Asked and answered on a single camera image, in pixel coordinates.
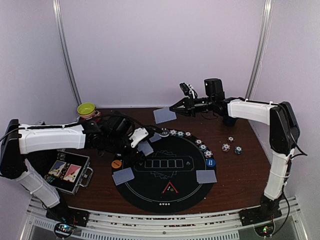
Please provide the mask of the clear round dealer button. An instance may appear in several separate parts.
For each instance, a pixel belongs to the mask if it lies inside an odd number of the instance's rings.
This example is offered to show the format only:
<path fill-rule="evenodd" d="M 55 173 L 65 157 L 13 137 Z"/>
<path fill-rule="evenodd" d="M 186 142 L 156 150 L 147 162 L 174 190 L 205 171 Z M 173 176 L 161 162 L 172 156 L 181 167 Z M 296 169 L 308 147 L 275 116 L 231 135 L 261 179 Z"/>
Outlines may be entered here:
<path fill-rule="evenodd" d="M 161 131 L 158 133 L 161 137 L 165 138 L 170 135 L 170 130 L 167 128 L 161 128 Z"/>

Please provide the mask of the blue white poker chip stack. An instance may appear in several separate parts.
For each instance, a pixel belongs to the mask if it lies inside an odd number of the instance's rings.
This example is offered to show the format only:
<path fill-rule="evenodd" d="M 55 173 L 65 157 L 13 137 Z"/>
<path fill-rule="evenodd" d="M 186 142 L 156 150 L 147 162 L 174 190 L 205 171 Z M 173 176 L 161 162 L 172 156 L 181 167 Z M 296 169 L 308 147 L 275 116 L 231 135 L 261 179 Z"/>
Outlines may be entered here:
<path fill-rule="evenodd" d="M 231 145 L 229 144 L 229 143 L 224 143 L 223 145 L 222 145 L 222 151 L 223 152 L 229 152 L 230 151 L 230 149 L 231 149 Z"/>

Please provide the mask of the blue round blind button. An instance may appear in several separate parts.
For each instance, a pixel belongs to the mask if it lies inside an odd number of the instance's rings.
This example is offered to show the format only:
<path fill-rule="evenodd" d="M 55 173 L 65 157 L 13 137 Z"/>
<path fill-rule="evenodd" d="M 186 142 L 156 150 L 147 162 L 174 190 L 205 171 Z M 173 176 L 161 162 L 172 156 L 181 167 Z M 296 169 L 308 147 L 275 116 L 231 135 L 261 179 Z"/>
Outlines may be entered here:
<path fill-rule="evenodd" d="M 216 161 L 213 158 L 207 158 L 205 163 L 210 168 L 213 168 L 216 166 Z"/>

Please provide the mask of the red black triangle marker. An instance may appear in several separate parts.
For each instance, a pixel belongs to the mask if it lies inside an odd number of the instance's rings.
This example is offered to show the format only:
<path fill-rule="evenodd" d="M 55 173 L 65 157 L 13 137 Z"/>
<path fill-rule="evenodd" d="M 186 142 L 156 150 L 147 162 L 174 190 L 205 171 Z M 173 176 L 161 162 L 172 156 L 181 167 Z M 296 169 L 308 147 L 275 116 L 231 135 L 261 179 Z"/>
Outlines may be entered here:
<path fill-rule="evenodd" d="M 162 194 L 178 194 L 178 193 L 179 193 L 178 190 L 170 181 L 162 191 Z"/>

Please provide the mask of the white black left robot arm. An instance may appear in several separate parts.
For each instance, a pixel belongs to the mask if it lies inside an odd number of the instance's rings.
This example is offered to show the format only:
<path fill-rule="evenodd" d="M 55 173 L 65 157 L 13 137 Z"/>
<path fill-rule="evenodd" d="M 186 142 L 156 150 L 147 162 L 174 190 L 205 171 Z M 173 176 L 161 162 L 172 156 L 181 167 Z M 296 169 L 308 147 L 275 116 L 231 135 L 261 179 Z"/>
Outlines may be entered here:
<path fill-rule="evenodd" d="M 72 218 L 71 209 L 60 192 L 42 175 L 53 163 L 53 153 L 59 149 L 96 149 L 120 154 L 130 165 L 135 165 L 146 159 L 138 145 L 155 134 L 167 137 L 170 131 L 142 124 L 119 111 L 56 125 L 27 125 L 12 119 L 0 139 L 0 175 L 19 182 L 55 217 L 67 222 Z"/>

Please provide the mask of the blue playing card deck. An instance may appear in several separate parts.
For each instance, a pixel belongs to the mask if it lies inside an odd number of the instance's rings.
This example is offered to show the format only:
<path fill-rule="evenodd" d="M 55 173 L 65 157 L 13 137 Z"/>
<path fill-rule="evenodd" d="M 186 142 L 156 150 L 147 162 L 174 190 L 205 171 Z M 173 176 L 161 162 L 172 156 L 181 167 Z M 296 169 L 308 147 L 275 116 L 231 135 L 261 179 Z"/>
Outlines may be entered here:
<path fill-rule="evenodd" d="M 148 141 L 141 141 L 137 145 L 139 152 L 142 152 L 145 156 L 148 156 L 154 152 L 153 148 Z"/>

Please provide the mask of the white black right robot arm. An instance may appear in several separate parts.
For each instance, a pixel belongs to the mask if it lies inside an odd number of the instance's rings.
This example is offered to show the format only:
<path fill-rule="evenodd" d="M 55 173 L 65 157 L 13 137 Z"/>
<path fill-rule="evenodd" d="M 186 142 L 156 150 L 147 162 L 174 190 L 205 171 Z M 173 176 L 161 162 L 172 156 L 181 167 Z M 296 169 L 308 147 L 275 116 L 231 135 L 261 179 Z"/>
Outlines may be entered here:
<path fill-rule="evenodd" d="M 271 219 L 277 214 L 279 202 L 284 198 L 284 187 L 290 175 L 292 160 L 296 155 L 300 129 L 292 106 L 281 103 L 253 101 L 243 97 L 225 97 L 222 81 L 218 78 L 206 79 L 206 97 L 198 98 L 191 84 L 181 84 L 181 89 L 189 98 L 188 113 L 212 111 L 223 117 L 226 125 L 233 126 L 237 119 L 251 120 L 269 126 L 269 144 L 272 150 L 272 162 L 260 206 L 243 209 L 241 219 L 261 221 Z"/>

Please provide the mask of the orange round blind button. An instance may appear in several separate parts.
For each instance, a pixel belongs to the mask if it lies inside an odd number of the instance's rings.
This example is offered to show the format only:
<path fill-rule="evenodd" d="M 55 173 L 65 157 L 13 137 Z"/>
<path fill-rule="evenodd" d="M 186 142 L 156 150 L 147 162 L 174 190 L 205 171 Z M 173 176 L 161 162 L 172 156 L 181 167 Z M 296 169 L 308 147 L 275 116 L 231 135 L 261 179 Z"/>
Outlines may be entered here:
<path fill-rule="evenodd" d="M 123 164 L 123 163 L 122 163 L 121 160 L 116 159 L 116 160 L 113 160 L 113 161 L 112 161 L 111 167 L 112 167 L 113 169 L 119 169 L 119 168 L 122 167 L 122 164 Z"/>

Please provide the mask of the blue card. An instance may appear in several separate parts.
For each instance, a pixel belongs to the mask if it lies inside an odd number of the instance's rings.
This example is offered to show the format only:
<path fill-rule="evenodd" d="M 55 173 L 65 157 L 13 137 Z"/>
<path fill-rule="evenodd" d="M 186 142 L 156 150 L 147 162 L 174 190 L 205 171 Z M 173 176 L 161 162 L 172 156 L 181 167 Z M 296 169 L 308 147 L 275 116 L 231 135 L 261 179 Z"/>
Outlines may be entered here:
<path fill-rule="evenodd" d="M 113 181 L 116 186 L 131 181 L 135 178 L 131 167 L 115 171 L 112 174 Z"/>
<path fill-rule="evenodd" d="M 156 109 L 153 111 L 154 120 L 156 124 L 161 124 L 177 119 L 175 112 L 170 111 L 168 107 Z"/>
<path fill-rule="evenodd" d="M 216 172 L 214 170 L 196 170 L 196 181 L 199 184 L 216 183 Z"/>
<path fill-rule="evenodd" d="M 161 137 L 161 135 L 160 135 L 159 133 L 155 133 L 155 134 L 149 139 L 149 141 L 150 141 L 151 143 L 154 143 L 154 142 L 156 142 L 156 141 L 159 141 L 161 138 L 162 138 L 162 137 Z"/>

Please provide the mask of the green poker chip stack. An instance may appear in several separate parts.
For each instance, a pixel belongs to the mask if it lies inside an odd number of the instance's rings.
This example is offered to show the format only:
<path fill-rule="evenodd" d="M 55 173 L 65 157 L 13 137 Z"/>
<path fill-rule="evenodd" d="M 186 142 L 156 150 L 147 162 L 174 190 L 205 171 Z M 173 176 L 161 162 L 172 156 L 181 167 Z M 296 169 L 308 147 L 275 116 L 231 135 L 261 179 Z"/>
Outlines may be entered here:
<path fill-rule="evenodd" d="M 243 148 L 241 146 L 236 146 L 235 149 L 234 149 L 234 152 L 237 155 L 240 155 L 243 152 Z"/>

